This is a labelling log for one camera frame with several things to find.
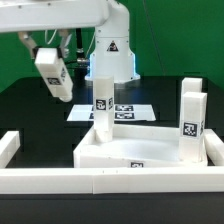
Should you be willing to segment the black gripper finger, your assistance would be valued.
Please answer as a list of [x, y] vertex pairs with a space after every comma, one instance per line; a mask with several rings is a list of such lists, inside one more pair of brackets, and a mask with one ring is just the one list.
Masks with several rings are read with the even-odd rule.
[[59, 45], [61, 56], [63, 58], [67, 58], [69, 54], [68, 45], [70, 43], [72, 34], [68, 29], [60, 29], [58, 34], [61, 37], [61, 42]]
[[38, 45], [32, 38], [32, 33], [27, 31], [21, 31], [18, 33], [18, 37], [20, 41], [24, 44], [24, 46], [28, 49], [31, 58], [34, 59], [38, 51]]

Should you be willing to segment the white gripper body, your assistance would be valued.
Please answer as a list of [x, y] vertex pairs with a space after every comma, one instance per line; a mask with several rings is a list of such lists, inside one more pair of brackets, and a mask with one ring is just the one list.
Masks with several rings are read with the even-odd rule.
[[0, 33], [96, 27], [109, 15], [107, 0], [0, 0]]

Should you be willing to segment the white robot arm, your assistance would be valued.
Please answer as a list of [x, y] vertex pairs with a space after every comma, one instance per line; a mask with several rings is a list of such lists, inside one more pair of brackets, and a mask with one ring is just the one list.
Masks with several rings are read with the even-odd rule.
[[32, 31], [57, 30], [66, 37], [70, 29], [90, 27], [95, 29], [95, 50], [86, 79], [138, 79], [129, 47], [129, 11], [116, 0], [0, 0], [0, 33], [17, 32], [31, 53], [37, 48]]

